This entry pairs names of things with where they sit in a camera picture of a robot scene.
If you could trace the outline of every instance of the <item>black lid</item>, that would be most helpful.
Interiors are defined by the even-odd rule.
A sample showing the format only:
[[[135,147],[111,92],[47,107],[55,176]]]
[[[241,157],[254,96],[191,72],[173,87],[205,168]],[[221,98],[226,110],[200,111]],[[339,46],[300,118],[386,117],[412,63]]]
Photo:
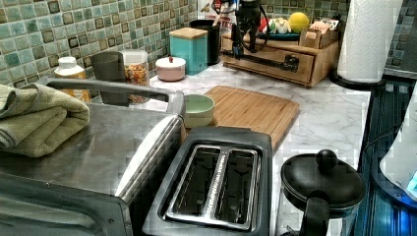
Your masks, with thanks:
[[[365,196],[361,176],[327,149],[289,158],[282,165],[281,179],[290,197],[303,204],[318,191],[326,194],[330,210],[354,207]]]

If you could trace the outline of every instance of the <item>drawer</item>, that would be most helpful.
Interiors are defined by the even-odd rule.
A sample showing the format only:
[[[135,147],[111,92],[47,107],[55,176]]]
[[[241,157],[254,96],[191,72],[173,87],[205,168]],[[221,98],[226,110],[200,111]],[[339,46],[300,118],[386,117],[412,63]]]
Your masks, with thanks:
[[[224,38],[222,41],[222,48],[225,50],[230,50],[232,48],[232,41],[230,39]],[[273,77],[281,77],[284,79],[290,79],[292,81],[308,83],[311,80],[315,56],[267,46],[265,46],[262,51],[259,51],[257,53],[251,53],[246,49],[244,50],[244,52],[246,55],[251,55],[262,59],[268,59],[274,62],[283,62],[286,55],[292,55],[298,58],[299,60],[298,70],[297,72],[284,71],[276,67],[262,65],[260,63],[243,59],[237,60],[228,56],[222,57],[223,62],[233,64],[242,68],[247,68],[251,71],[258,72],[260,74],[266,74]]]

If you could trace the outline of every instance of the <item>jar with lid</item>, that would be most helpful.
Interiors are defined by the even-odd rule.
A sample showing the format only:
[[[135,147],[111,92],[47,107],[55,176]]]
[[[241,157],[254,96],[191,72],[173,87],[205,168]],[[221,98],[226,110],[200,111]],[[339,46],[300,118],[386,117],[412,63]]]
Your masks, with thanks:
[[[57,78],[66,79],[85,79],[86,71],[81,66],[77,65],[75,57],[62,57],[58,59],[59,66],[55,69],[54,74]],[[78,100],[90,102],[91,96],[88,90],[80,89],[63,89],[65,93],[75,97]]]
[[[128,49],[121,51],[125,64],[125,76],[128,84],[149,86],[148,54],[143,50]],[[147,97],[129,95],[132,103],[144,103]]]

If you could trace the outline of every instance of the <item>folded towel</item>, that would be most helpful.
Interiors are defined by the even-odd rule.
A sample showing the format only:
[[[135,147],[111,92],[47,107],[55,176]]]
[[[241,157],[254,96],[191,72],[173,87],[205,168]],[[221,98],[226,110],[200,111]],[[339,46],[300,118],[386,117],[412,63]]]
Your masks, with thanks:
[[[40,157],[89,123],[89,108],[46,86],[0,86],[0,149]]]

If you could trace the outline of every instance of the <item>toaster oven handle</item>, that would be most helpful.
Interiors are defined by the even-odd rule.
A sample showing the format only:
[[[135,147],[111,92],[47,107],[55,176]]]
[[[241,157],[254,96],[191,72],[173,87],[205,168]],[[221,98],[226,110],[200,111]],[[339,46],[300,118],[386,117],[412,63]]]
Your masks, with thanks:
[[[144,96],[168,102],[168,107],[166,109],[167,112],[175,113],[181,116],[184,116],[185,114],[184,93],[180,90],[173,91],[164,88],[132,86],[129,84],[98,80],[62,79],[51,77],[42,77],[37,81],[37,83],[54,89],[88,89]]]

